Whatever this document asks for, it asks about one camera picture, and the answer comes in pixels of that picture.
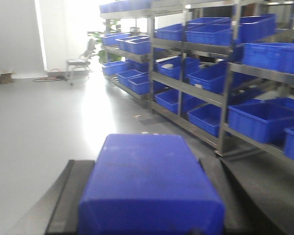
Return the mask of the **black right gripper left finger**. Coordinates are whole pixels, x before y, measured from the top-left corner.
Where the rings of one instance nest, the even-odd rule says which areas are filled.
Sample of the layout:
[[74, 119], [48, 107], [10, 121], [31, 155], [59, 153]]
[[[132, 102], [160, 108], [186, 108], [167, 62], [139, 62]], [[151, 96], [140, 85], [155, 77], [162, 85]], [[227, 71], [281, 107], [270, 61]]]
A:
[[78, 234], [78, 204], [94, 164], [91, 160], [73, 161], [47, 226], [47, 235]]

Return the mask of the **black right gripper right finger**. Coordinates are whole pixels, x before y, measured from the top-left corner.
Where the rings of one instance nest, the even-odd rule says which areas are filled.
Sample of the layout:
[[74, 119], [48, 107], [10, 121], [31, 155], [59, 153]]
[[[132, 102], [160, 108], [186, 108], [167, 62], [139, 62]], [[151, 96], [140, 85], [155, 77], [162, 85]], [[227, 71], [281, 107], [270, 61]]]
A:
[[273, 156], [201, 158], [225, 203], [226, 235], [294, 235], [294, 161]]

